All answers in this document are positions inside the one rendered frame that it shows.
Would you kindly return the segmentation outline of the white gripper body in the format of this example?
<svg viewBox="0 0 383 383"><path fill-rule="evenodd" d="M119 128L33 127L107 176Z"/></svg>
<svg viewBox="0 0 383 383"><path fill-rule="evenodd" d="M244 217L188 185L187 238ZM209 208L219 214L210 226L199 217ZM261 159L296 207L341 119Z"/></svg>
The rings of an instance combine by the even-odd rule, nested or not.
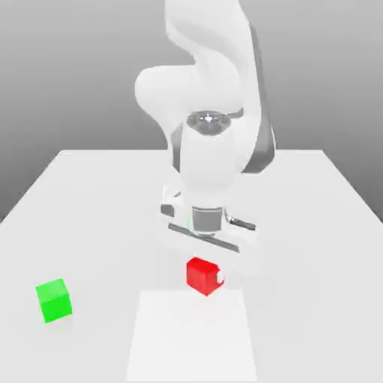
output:
<svg viewBox="0 0 383 383"><path fill-rule="evenodd" d="M258 247L258 230L224 224L214 236L197 236L170 221L159 223L159 238L182 255L195 255L213 263L243 263L253 260Z"/></svg>

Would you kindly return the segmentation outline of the small red cube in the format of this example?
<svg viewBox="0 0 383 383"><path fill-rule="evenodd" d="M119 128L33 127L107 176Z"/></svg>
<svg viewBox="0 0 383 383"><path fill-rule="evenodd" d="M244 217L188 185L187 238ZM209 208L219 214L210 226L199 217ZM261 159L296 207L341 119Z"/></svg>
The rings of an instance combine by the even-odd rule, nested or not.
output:
<svg viewBox="0 0 383 383"><path fill-rule="evenodd" d="M186 283L199 293L208 296L224 284L217 284L218 265L198 257L191 258L186 264Z"/></svg>

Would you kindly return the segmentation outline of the small green cube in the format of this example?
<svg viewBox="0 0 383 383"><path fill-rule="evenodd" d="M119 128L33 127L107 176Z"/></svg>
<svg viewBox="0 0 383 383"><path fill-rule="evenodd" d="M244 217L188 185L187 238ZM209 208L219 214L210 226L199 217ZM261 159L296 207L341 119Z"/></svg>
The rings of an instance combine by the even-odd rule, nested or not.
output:
<svg viewBox="0 0 383 383"><path fill-rule="evenodd" d="M73 313L70 294L62 278L35 287L45 323Z"/></svg>

